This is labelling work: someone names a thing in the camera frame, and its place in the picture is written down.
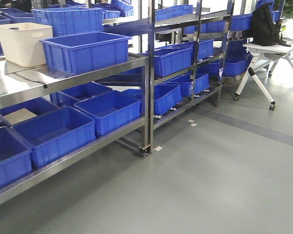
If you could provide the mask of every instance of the blue crate rim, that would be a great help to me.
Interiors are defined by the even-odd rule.
[[[27,142],[13,129],[11,128],[8,128],[6,126],[2,126],[0,127],[0,129],[5,129],[9,134],[11,134],[11,136],[23,147],[25,148],[24,151],[16,154],[16,155],[13,155],[3,161],[0,161],[0,166],[2,164],[5,164],[7,162],[10,162],[10,161],[14,161],[16,158],[22,156],[21,154],[24,154],[24,153],[28,153],[28,154],[31,154],[32,153],[32,149],[30,148],[30,145],[27,144]]]
[[[165,48],[165,50],[170,50],[170,49],[173,50],[173,49],[176,49],[176,48]],[[172,52],[164,54],[164,55],[154,55],[154,57],[165,58],[165,57],[169,57],[171,55],[183,53],[183,52],[186,52],[186,51],[192,51],[192,48],[184,48],[184,49],[172,51]]]
[[[92,117],[89,116],[89,115],[86,115],[85,113],[83,113],[83,112],[80,111],[79,109],[73,108],[73,107],[71,107],[71,106],[66,106],[66,107],[60,108],[60,109],[58,109],[58,110],[55,110],[55,111],[52,111],[52,112],[49,112],[49,113],[43,114],[43,115],[41,115],[41,116],[37,116],[37,117],[35,117],[35,118],[31,118],[31,119],[26,120],[26,121],[23,121],[23,122],[21,122],[21,123],[15,124],[15,125],[13,125],[13,126],[11,127],[11,129],[13,129],[15,132],[17,132],[14,128],[15,128],[15,127],[18,127],[19,125],[25,124],[26,122],[29,122],[29,121],[31,121],[31,120],[33,120],[33,119],[42,118],[42,117],[44,117],[45,115],[51,115],[51,114],[53,114],[53,113],[55,113],[55,112],[65,111],[65,110],[68,109],[68,108],[71,109],[72,111],[77,111],[77,112],[79,112],[81,115],[83,115],[84,117],[87,117],[87,118],[88,118],[89,120],[91,120],[91,121],[88,122],[88,123],[86,123],[86,124],[84,124],[84,125],[81,125],[81,126],[79,126],[79,127],[77,127],[77,128],[74,128],[73,130],[70,130],[70,131],[67,132],[67,133],[64,133],[64,134],[61,134],[60,136],[57,136],[57,137],[52,138],[52,139],[49,139],[49,140],[47,140],[47,141],[45,141],[45,142],[43,142],[43,143],[41,143],[41,144],[34,145],[34,144],[32,144],[31,142],[29,142],[28,140],[26,140],[26,139],[24,139],[24,138],[22,137],[22,139],[24,140],[24,142],[26,142],[26,144],[28,144],[32,149],[33,149],[33,148],[37,148],[37,147],[43,146],[46,142],[53,141],[53,140],[55,140],[55,139],[57,139],[57,138],[60,138],[60,137],[65,136],[65,135],[67,135],[67,134],[70,134],[72,131],[76,131],[76,130],[80,129],[80,128],[84,127],[85,125],[90,124],[91,122],[95,122],[95,119],[94,119],[94,118],[92,118]]]
[[[118,36],[120,38],[116,38],[116,39],[110,39],[110,40],[105,40],[105,41],[99,41],[99,42],[94,42],[94,43],[89,43],[89,44],[83,44],[83,45],[76,45],[76,46],[67,46],[67,45],[62,45],[62,44],[58,44],[49,40],[53,40],[53,39],[61,39],[61,38],[67,38],[67,37],[73,37],[73,36],[79,36],[79,35],[91,35],[91,34],[109,34],[109,35],[114,35],[114,36]],[[59,36],[56,38],[50,38],[50,39],[43,39],[40,40],[41,43],[46,44],[46,45],[50,45],[53,47],[59,47],[59,48],[63,48],[66,50],[78,50],[78,49],[82,49],[82,48],[87,48],[87,47],[93,47],[93,46],[98,46],[98,45],[106,45],[106,44],[110,44],[110,43],[114,43],[114,42],[120,42],[120,41],[125,41],[125,40],[130,40],[131,37],[127,37],[127,36],[123,36],[123,35],[119,35],[119,34],[113,34],[113,33],[105,33],[105,32],[87,32],[87,33],[78,33],[78,34],[72,34],[72,35],[64,35],[64,36]]]
[[[104,94],[101,94],[101,95],[98,95],[98,96],[95,96],[95,97],[92,97],[92,98],[96,98],[96,97],[99,97],[99,96],[107,95],[107,94],[112,93],[112,92],[114,92],[114,93],[120,93],[120,94],[122,93],[122,92],[119,92],[119,91],[116,91],[116,90],[112,90],[112,91],[109,91],[109,92],[107,92],[107,93],[104,93]],[[123,95],[125,95],[126,98],[129,98],[129,99],[134,100],[135,102],[132,103],[132,104],[129,104],[129,105],[123,107],[123,108],[120,108],[120,109],[118,109],[118,110],[116,110],[116,111],[113,111],[113,112],[111,112],[111,113],[109,113],[109,114],[107,114],[107,115],[105,115],[105,116],[103,116],[103,117],[98,117],[98,116],[96,116],[95,114],[93,114],[93,113],[91,113],[91,112],[89,112],[89,111],[83,109],[82,107],[78,106],[78,104],[80,104],[80,103],[82,103],[82,102],[90,101],[91,98],[89,98],[89,99],[87,99],[87,100],[84,100],[84,101],[80,101],[80,102],[75,103],[75,104],[74,104],[74,107],[76,107],[76,108],[79,109],[79,110],[82,109],[82,111],[85,112],[85,113],[87,113],[87,115],[93,116],[93,117],[95,117],[95,118],[97,118],[97,119],[104,119],[104,118],[107,118],[107,117],[109,117],[109,116],[115,114],[116,112],[119,112],[119,111],[121,111],[121,110],[124,110],[124,109],[126,109],[126,108],[128,108],[128,107],[135,106],[135,105],[137,105],[137,104],[141,104],[141,101],[140,101],[140,100],[138,100],[138,99],[136,99],[136,98],[134,98],[134,97],[132,97],[132,96],[126,95],[126,94],[123,94]]]
[[[84,8],[84,7],[59,7],[59,8],[44,8],[44,9],[32,9],[31,11],[34,12],[50,12],[50,13],[57,13],[57,12],[70,12],[69,10],[64,10],[68,9],[74,12],[79,12],[79,11],[99,11],[101,9],[98,8]]]
[[[186,84],[193,84],[193,81],[189,81],[189,82],[176,82],[176,81],[174,81],[175,79],[179,79],[180,77],[185,77],[185,76],[190,76],[190,74],[184,74],[184,75],[175,77],[171,81],[169,81],[168,83],[169,84],[177,84],[177,85],[181,85],[181,84],[185,84],[185,83]],[[201,78],[206,77],[206,76],[208,77],[209,75],[207,73],[196,74],[195,80],[201,79]]]

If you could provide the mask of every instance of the steel shelf tier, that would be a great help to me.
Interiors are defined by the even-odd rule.
[[[46,65],[24,68],[12,62],[0,61],[0,109],[146,64],[147,57],[129,54],[129,60],[125,63],[71,76]]]
[[[31,187],[39,184],[40,182],[48,179],[56,173],[64,170],[65,168],[73,165],[79,160],[94,153],[100,148],[118,140],[126,134],[142,127],[146,122],[144,117],[141,117],[97,140],[85,145],[84,147],[48,164],[47,166],[40,168],[32,172],[31,174],[23,177],[22,179],[0,189],[0,205],[13,197],[21,194],[22,192],[30,189]]]
[[[221,91],[221,84],[217,84],[215,87],[210,87],[205,92],[201,92],[199,95],[196,95],[192,102],[190,101],[183,101],[182,103],[177,104],[176,110],[168,112],[165,116],[161,119],[154,121],[154,129],[159,128],[163,124],[167,123],[168,121],[172,120],[173,118],[177,117],[181,113],[185,112],[186,110],[190,109],[191,107],[199,104],[200,102],[204,101],[205,99],[211,97],[212,95],[216,95]]]

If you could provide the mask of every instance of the caster wheel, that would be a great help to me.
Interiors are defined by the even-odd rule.
[[[271,111],[274,111],[276,109],[276,106],[275,105],[271,105],[270,107],[269,107],[269,110],[271,110]]]

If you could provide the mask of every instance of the metal shelf frame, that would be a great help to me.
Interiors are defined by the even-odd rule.
[[[228,9],[225,11],[220,11],[216,13],[209,13],[202,15],[202,1],[203,0],[197,0],[196,3],[196,13],[192,15],[186,15],[186,16],[180,16],[176,18],[171,18],[167,20],[162,20],[155,22],[155,9],[154,9],[154,4],[155,0],[149,0],[149,18],[148,18],[148,25],[154,25],[154,27],[149,27],[148,31],[148,55],[149,55],[149,76],[151,80],[151,86],[150,86],[150,100],[149,100],[149,115],[150,115],[150,142],[151,145],[153,145],[153,134],[154,130],[162,126],[163,124],[169,122],[173,118],[179,116],[181,113],[185,112],[189,108],[197,105],[201,101],[209,98],[209,97],[214,97],[214,105],[219,104],[219,98],[220,98],[220,93],[221,93],[221,88],[222,88],[222,71],[223,71],[223,66],[224,66],[224,58],[227,55],[227,48],[228,48],[228,43],[229,43],[229,36],[230,36],[230,24],[231,24],[231,17],[233,14],[233,9],[234,9],[234,0],[229,0],[232,2],[232,8],[230,11],[230,14],[228,14]],[[187,4],[187,1],[184,0],[181,2],[181,4]],[[219,34],[209,34],[203,35],[200,34],[200,26],[202,23],[208,23],[208,22],[216,22],[220,20],[225,20],[226,21],[226,26],[225,30],[223,33]],[[194,35],[191,35],[188,40],[194,41],[194,47],[193,47],[193,58],[192,58],[192,65],[188,68],[185,68],[181,71],[178,71],[174,74],[171,74],[169,76],[166,76],[164,78],[154,78],[154,34],[163,30],[171,30],[171,29],[179,29],[179,28],[184,28],[188,26],[195,26],[195,32]],[[211,39],[215,38],[217,40],[222,41],[222,48],[221,52],[217,55],[214,55],[210,58],[202,59],[202,60],[197,60],[197,54],[198,54],[198,49],[199,49],[199,40],[201,38],[204,39]],[[209,62],[215,61],[221,59],[220,61],[220,66],[219,66],[219,77],[218,81],[213,87],[210,87],[207,92],[200,93],[199,95],[196,95],[194,93],[194,90],[192,90],[192,95],[190,98],[184,98],[182,103],[179,103],[175,106],[176,110],[170,111],[166,113],[164,116],[160,117],[160,119],[153,118],[154,116],[154,86],[157,84],[160,84],[166,80],[169,80],[171,78],[174,78],[176,76],[185,74],[187,72],[191,72],[191,79],[193,83],[193,87],[195,87],[195,77],[196,77],[196,69],[200,66],[203,66]]]
[[[140,84],[143,89],[142,105],[144,106],[144,116],[0,189],[0,204],[134,130],[142,129],[142,142],[140,146],[137,146],[141,155],[145,156],[151,150],[148,140],[148,91],[150,84],[148,79],[148,57],[129,54],[127,62],[77,76],[50,69],[45,65],[24,68],[5,60],[0,61],[0,109],[63,89],[100,80],[137,67],[143,67]]]

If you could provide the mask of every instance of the epoxy floor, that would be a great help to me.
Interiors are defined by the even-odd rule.
[[[146,158],[113,143],[0,206],[0,234],[293,234],[293,71],[194,107]],[[192,127],[189,119],[195,120]]]

